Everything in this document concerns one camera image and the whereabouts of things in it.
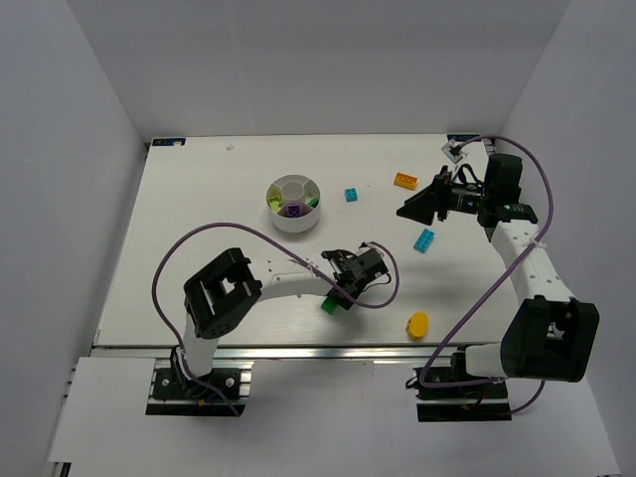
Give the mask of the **green lego bricks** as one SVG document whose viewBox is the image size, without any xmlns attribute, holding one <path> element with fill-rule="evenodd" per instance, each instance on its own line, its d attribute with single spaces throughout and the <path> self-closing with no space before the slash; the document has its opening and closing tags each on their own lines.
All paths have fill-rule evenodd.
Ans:
<svg viewBox="0 0 636 477">
<path fill-rule="evenodd" d="M 321 304 L 321 310 L 328 315 L 333 315 L 341 305 L 341 298 L 339 296 L 326 296 Z"/>
</svg>

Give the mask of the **purple lego brick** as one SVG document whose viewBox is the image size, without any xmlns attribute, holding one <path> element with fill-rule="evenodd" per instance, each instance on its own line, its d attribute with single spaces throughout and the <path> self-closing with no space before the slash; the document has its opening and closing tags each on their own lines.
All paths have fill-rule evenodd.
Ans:
<svg viewBox="0 0 636 477">
<path fill-rule="evenodd" d="M 304 205 L 303 204 L 287 204 L 285 206 L 285 216 L 287 218 L 300 218 L 305 215 Z"/>
</svg>

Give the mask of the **lime green lego brick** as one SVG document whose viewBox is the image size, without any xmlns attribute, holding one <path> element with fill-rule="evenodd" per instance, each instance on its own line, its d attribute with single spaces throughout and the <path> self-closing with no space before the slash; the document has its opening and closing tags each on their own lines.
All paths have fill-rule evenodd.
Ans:
<svg viewBox="0 0 636 477">
<path fill-rule="evenodd" d="M 267 199 L 269 208 L 278 213 L 278 211 L 284 206 L 284 202 L 282 201 L 280 196 L 271 196 Z"/>
</svg>

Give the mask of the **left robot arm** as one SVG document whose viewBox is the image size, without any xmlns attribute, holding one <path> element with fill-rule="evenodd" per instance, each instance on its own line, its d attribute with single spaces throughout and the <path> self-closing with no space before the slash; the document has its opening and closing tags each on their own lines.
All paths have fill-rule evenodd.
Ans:
<svg viewBox="0 0 636 477">
<path fill-rule="evenodd" d="M 179 357 L 186 379 L 200 379 L 213 370 L 219 340 L 237 328 L 256 303 L 313 295 L 348 310 L 372 282 L 389 273 L 384 254 L 367 244 L 355 253 L 327 250 L 321 257 L 331 273 L 308 258 L 252 265 L 239 248 L 230 248 L 187 280 Z"/>
</svg>

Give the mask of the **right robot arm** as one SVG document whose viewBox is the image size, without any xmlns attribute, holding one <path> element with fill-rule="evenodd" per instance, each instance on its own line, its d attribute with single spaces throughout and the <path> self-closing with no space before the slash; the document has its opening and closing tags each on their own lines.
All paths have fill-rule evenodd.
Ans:
<svg viewBox="0 0 636 477">
<path fill-rule="evenodd" d="M 424 225 L 451 212 L 474 215 L 499 253 L 519 309 L 500 342 L 469 345 L 452 365 L 452 383 L 466 377 L 477 386 L 507 378 L 579 382 L 586 371 L 600 315 L 578 300 L 559 278 L 542 246 L 543 228 L 533 208 L 520 201 L 520 157 L 490 155 L 478 185 L 456 183 L 446 168 L 397 210 Z"/>
</svg>

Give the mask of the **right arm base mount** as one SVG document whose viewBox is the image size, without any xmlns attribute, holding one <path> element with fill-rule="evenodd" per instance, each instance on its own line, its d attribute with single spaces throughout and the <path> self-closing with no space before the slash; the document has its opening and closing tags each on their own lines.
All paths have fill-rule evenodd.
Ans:
<svg viewBox="0 0 636 477">
<path fill-rule="evenodd" d="M 425 379 L 433 384 L 456 384 L 479 381 L 466 372 L 465 351 L 460 346 L 445 366 L 432 366 Z M 415 391 L 417 420 L 419 422 L 486 422 L 511 420 L 508 389 L 504 383 L 460 386 L 452 388 L 426 388 L 419 378 L 422 368 L 413 369 L 414 376 L 404 386 Z"/>
</svg>

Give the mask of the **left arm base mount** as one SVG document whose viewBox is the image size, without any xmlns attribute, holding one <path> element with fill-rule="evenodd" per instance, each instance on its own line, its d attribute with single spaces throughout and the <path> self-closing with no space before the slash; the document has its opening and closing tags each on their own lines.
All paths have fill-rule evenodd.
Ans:
<svg viewBox="0 0 636 477">
<path fill-rule="evenodd" d="M 153 371 L 145 413 L 156 416 L 239 417 L 247 401 L 240 368 L 216 368 L 191 380 L 180 368 L 177 347 Z"/>
</svg>

